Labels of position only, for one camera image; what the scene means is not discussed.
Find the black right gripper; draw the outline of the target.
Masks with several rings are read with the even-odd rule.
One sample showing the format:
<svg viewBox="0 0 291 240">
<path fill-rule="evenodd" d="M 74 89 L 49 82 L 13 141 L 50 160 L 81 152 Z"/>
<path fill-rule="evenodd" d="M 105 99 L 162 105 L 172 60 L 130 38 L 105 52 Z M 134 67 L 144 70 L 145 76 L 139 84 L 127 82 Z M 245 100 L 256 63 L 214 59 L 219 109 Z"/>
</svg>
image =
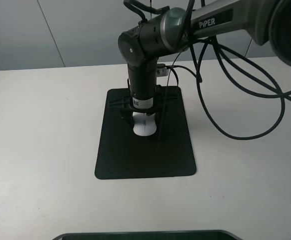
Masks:
<svg viewBox="0 0 291 240">
<path fill-rule="evenodd" d="M 153 107 L 150 109 L 137 109 L 133 106 L 133 100 L 128 88 L 110 89 L 107 92 L 107 108 L 120 111 L 121 118 L 130 128 L 134 127 L 133 112 L 155 114 L 156 135 L 162 134 L 164 109 L 168 108 L 169 103 L 176 103 L 178 100 L 177 86 L 156 86 L 153 97 Z"/>
</svg>

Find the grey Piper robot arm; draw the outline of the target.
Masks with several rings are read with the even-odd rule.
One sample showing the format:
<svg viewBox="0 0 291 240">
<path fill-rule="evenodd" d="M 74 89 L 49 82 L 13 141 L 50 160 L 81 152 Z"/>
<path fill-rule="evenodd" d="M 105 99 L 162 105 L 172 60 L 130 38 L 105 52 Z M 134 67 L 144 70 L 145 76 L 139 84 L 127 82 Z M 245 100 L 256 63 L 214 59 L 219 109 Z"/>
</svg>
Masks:
<svg viewBox="0 0 291 240">
<path fill-rule="evenodd" d="M 127 63 L 127 88 L 107 92 L 101 134 L 113 140 L 172 140 L 188 138 L 189 127 L 180 88 L 161 86 L 159 76 L 175 65 L 159 58 L 211 45 L 220 66 L 229 62 L 229 48 L 217 35 L 245 30 L 262 46 L 291 66 L 291 0 L 217 0 L 194 9 L 153 8 L 137 0 L 124 5 L 140 16 L 138 25 L 123 32 L 118 48 Z"/>
</svg>

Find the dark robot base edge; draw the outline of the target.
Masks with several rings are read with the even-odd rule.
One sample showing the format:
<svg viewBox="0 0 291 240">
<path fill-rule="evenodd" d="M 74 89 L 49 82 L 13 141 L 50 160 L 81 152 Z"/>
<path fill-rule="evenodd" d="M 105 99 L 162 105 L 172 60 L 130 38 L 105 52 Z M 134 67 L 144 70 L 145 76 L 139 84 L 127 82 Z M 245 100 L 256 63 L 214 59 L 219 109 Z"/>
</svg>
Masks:
<svg viewBox="0 0 291 240">
<path fill-rule="evenodd" d="M 56 240 L 238 240 L 225 230 L 64 233 Z"/>
</svg>

